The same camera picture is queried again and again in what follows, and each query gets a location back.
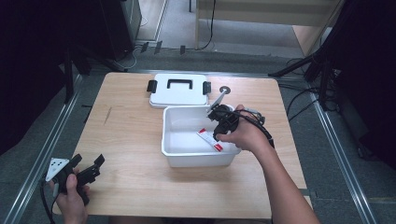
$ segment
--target wire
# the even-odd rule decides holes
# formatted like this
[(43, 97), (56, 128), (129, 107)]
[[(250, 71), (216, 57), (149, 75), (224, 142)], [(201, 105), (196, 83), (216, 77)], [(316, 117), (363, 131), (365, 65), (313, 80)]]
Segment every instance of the wire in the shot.
[[(290, 59), (290, 60), (288, 60), (287, 62), (286, 62), (286, 67), (289, 67), (289, 63), (291, 63), (292, 61), (295, 61), (295, 60), (302, 60), (303, 58), (294, 58), (294, 59)], [(294, 70), (293, 71), (291, 71), (294, 75), (304, 75), (305, 74), (305, 71), (304, 71), (304, 69), (303, 69), (303, 67), (301, 66), (300, 67), (300, 69), (301, 69), (301, 71), (302, 71), (302, 73), (296, 73), (296, 72), (294, 72)]]
[(213, 20), (215, 19), (215, 8), (216, 8), (216, 0), (213, 1), (213, 10), (212, 10), (212, 20), (210, 22), (210, 38), (209, 41), (207, 42), (207, 44), (202, 47), (202, 48), (198, 48), (197, 50), (203, 50), (206, 49), (207, 46), (210, 44), (210, 42), (212, 41), (212, 37), (213, 37)]
[[(210, 23), (209, 23), (209, 20), (206, 20), (206, 27), (207, 27), (207, 29), (208, 30), (211, 30), (210, 29)], [(209, 50), (209, 51), (212, 51), (214, 48), (215, 48), (215, 46), (216, 46), (216, 43), (215, 43), (215, 41), (213, 41), (213, 39), (211, 40), (211, 42), (212, 42), (212, 48)]]
[(293, 102), (294, 102), (299, 96), (301, 96), (302, 94), (304, 94), (305, 92), (308, 92), (308, 91), (318, 92), (318, 88), (309, 88), (309, 89), (305, 89), (305, 90), (301, 91), (300, 93), (298, 93), (297, 95), (295, 95), (295, 96), (291, 99), (291, 101), (290, 101), (290, 103), (289, 103), (289, 105), (288, 105), (288, 108), (287, 108), (287, 110), (286, 110), (286, 115), (289, 115), (290, 108), (291, 108), (291, 105), (293, 104)]
[(140, 27), (142, 27), (142, 26), (145, 26), (145, 25), (147, 25), (147, 24), (149, 23), (149, 20), (148, 20), (148, 19), (146, 19), (146, 17), (142, 17), (142, 19), (144, 19), (144, 20), (146, 21), (146, 23), (144, 23), (143, 25), (142, 25), (142, 24), (140, 24)]
[(51, 208), (53, 208), (53, 205), (55, 205), (56, 200), (58, 200), (58, 197), (59, 197), (60, 194), (61, 194), (61, 193), (57, 193), (57, 194), (56, 194), (55, 198), (54, 198), (53, 201), (52, 201)]
[(279, 83), (278, 86), (279, 86), (280, 88), (285, 88), (285, 89), (290, 89), (290, 90), (295, 90), (295, 91), (303, 91), (303, 90), (306, 90), (306, 88), (298, 87), (298, 86), (293, 86), (293, 85), (289, 85), (289, 84), (282, 84), (282, 83)]
[[(40, 196), (41, 196), (41, 202), (43, 203), (44, 209), (46, 210), (47, 217), (49, 218), (49, 222), (50, 222), (51, 224), (54, 224), (55, 221), (53, 220), (52, 212), (50, 211), (49, 206), (47, 205), (46, 196), (45, 196), (45, 194), (44, 194), (44, 187), (46, 186), (46, 183), (47, 183), (46, 180), (45, 180), (45, 176), (46, 176), (46, 175), (47, 175), (47, 173), (45, 173), (45, 174), (43, 175), (43, 178), (40, 180), (40, 181), (41, 181), (41, 185), (40, 185)], [(53, 205), (54, 205), (54, 203), (55, 203), (55, 201), (56, 201), (57, 198), (58, 198), (58, 196), (56, 196), (55, 200), (53, 201), (52, 207), (53, 207)]]
[(318, 99), (314, 100), (313, 102), (309, 103), (309, 105), (307, 105), (306, 107), (304, 107), (302, 110), (300, 110), (297, 114), (295, 114), (293, 117), (289, 118), (289, 122), (292, 119), (295, 119), (297, 116), (299, 116), (301, 113), (303, 113), (306, 109), (309, 108), (309, 106), (311, 106), (314, 102), (318, 101)]
[[(273, 139), (272, 135), (264, 128), (263, 122), (261, 122), (261, 120), (258, 119), (258, 118), (255, 116), (255, 113), (253, 113), (253, 112), (251, 112), (251, 111), (248, 111), (248, 110), (245, 110), (245, 109), (242, 109), (242, 110), (235, 110), (235, 111), (226, 111), (226, 110), (216, 111), (216, 109), (214, 109), (213, 111), (214, 111), (215, 113), (233, 114), (233, 115), (236, 115), (238, 118), (243, 118), (243, 119), (247, 120), (249, 123), (253, 124), (253, 125), (256, 126), (258, 129), (260, 129), (260, 131), (262, 131), (262, 133), (264, 133), (264, 135), (267, 137), (268, 142), (270, 143), (270, 145), (271, 145), (273, 148), (275, 148), (274, 139)], [(249, 114), (253, 115), (253, 116), (256, 118), (256, 120), (252, 119), (252, 118), (249, 117), (249, 116), (242, 115), (242, 114), (240, 114), (240, 112), (248, 112)]]
[(138, 48), (135, 48), (135, 49), (132, 51), (132, 56), (134, 57), (134, 64), (133, 64), (133, 65), (131, 65), (131, 66), (124, 66), (124, 65), (121, 65), (121, 64), (117, 63), (116, 61), (114, 61), (114, 63), (115, 63), (116, 65), (118, 65), (119, 67), (123, 68), (123, 69), (130, 69), (130, 68), (135, 67), (136, 64), (137, 64), (137, 59), (136, 59), (136, 56), (134, 56), (134, 51), (137, 50), (137, 49), (141, 49), (141, 48), (138, 47)]

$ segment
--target aluminum rail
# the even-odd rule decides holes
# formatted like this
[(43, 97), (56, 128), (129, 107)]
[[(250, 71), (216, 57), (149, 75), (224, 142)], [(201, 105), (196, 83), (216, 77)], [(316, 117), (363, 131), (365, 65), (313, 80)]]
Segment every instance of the aluminum rail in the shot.
[[(316, 94), (311, 92), (311, 99), (316, 101), (318, 97)], [(323, 111), (319, 103), (314, 103), (314, 105), (323, 129), (329, 138), (330, 145), (332, 146), (332, 152), (334, 153), (334, 156), (346, 181), (346, 185), (349, 188), (352, 199), (361, 216), (361, 221), (364, 224), (376, 224), (377, 221), (375, 219), (373, 210), (370, 207), (370, 204), (367, 202), (367, 198), (363, 192), (363, 189), (361, 188), (361, 184), (359, 183), (358, 178), (356, 177), (347, 159), (347, 155), (340, 143), (340, 140), (337, 137), (337, 134), (335, 133), (328, 114)]]

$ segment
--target black latch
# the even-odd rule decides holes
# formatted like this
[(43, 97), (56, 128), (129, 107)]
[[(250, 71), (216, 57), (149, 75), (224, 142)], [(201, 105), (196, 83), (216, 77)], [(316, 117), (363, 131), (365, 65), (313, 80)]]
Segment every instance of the black latch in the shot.
[(203, 90), (202, 95), (206, 95), (207, 93), (212, 92), (212, 83), (208, 82), (208, 81), (205, 81), (203, 83), (202, 90)]
[(150, 80), (148, 82), (148, 89), (147, 91), (151, 91), (152, 93), (155, 93), (155, 91), (157, 90), (157, 80)]

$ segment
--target white plastic container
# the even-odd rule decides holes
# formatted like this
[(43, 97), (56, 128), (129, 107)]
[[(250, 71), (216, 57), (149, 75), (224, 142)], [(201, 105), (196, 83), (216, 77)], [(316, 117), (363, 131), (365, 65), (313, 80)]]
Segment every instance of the white plastic container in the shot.
[(149, 97), (154, 108), (169, 105), (207, 105), (207, 95), (203, 94), (206, 76), (186, 74), (157, 74), (156, 91)]
[(221, 152), (197, 132), (205, 128), (213, 134), (218, 122), (207, 117), (209, 105), (168, 106), (163, 111), (162, 152), (172, 167), (229, 165), (241, 152), (235, 144), (219, 142)]

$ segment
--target black cable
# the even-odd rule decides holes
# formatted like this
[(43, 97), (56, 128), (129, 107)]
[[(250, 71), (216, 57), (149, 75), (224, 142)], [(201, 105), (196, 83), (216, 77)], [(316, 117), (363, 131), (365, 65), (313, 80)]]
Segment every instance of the black cable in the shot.
[(55, 196), (55, 198), (53, 199), (51, 208), (53, 208), (53, 205), (55, 205), (56, 200), (58, 199), (58, 197), (59, 197), (60, 194), (61, 194), (61, 193), (58, 192), (58, 194), (57, 194), (57, 195)]
[(289, 85), (289, 84), (279, 83), (277, 85), (280, 88), (285, 88), (285, 89), (290, 89), (290, 90), (295, 90), (295, 91), (304, 91), (304, 90), (306, 90), (306, 88), (304, 88), (304, 87), (298, 87), (298, 86), (293, 86), (293, 85)]
[(207, 42), (207, 44), (206, 44), (204, 47), (198, 48), (197, 50), (206, 49), (207, 46), (210, 44), (210, 42), (212, 42), (212, 37), (213, 37), (213, 20), (215, 19), (215, 8), (216, 8), (216, 0), (213, 1), (212, 20), (211, 20), (211, 22), (210, 22), (210, 38), (209, 38), (209, 41)]
[(313, 102), (309, 103), (309, 105), (307, 105), (306, 107), (304, 107), (302, 110), (300, 110), (297, 114), (295, 114), (293, 117), (289, 118), (289, 122), (292, 119), (295, 119), (297, 116), (299, 116), (301, 113), (303, 113), (306, 109), (309, 108), (309, 106), (311, 106), (314, 102), (318, 101), (318, 99), (314, 100)]
[(298, 93), (297, 95), (295, 95), (295, 96), (291, 99), (291, 101), (290, 101), (290, 103), (289, 103), (289, 105), (288, 105), (288, 108), (287, 108), (287, 110), (286, 110), (286, 115), (287, 115), (287, 116), (289, 115), (290, 108), (291, 108), (291, 105), (293, 104), (293, 102), (294, 102), (299, 96), (301, 96), (302, 94), (304, 94), (304, 93), (307, 92), (307, 91), (318, 92), (318, 88), (309, 88), (309, 89), (305, 89), (305, 90), (301, 91), (300, 93)]
[(251, 115), (254, 116), (255, 113), (253, 113), (253, 112), (251, 112), (251, 111), (248, 111), (248, 110), (245, 110), (245, 109), (242, 109), (242, 110), (235, 110), (235, 111), (225, 111), (225, 110), (221, 110), (221, 111), (216, 111), (216, 110), (214, 110), (214, 111), (215, 111), (216, 113), (233, 114), (233, 115), (236, 115), (238, 118), (243, 118), (243, 119), (247, 120), (249, 123), (253, 124), (253, 125), (256, 126), (260, 131), (262, 131), (262, 133), (264, 133), (265, 137), (267, 137), (267, 139), (268, 139), (270, 145), (271, 145), (273, 148), (275, 148), (274, 139), (273, 139), (272, 135), (264, 128), (263, 124), (261, 124), (261, 123), (259, 122), (259, 120), (258, 120), (256, 117), (255, 117), (256, 120), (254, 120), (254, 119), (252, 119), (252, 118), (249, 117), (249, 116), (245, 116), (245, 115), (240, 114), (240, 112), (248, 112), (248, 113), (250, 113)]
[(44, 187), (46, 186), (46, 183), (47, 183), (45, 180), (45, 176), (46, 176), (46, 174), (44, 174), (43, 178), (40, 180), (41, 181), (41, 184), (40, 184), (41, 202), (44, 205), (44, 209), (46, 210), (47, 217), (49, 218), (49, 222), (51, 224), (55, 224), (55, 221), (53, 220), (52, 212), (50, 211), (49, 206), (47, 205), (46, 196), (44, 194)]
[[(290, 59), (290, 60), (288, 60), (287, 62), (286, 62), (286, 67), (289, 67), (289, 63), (291, 63), (292, 61), (295, 61), (295, 60), (302, 60), (303, 58), (294, 58), (294, 59)], [(300, 76), (302, 76), (302, 75), (304, 75), (305, 74), (305, 71), (304, 71), (304, 69), (303, 69), (303, 67), (301, 66), (300, 67), (300, 69), (301, 69), (301, 71), (302, 71), (302, 73), (296, 73), (296, 72), (294, 72), (294, 71), (291, 71), (294, 75), (300, 75)]]

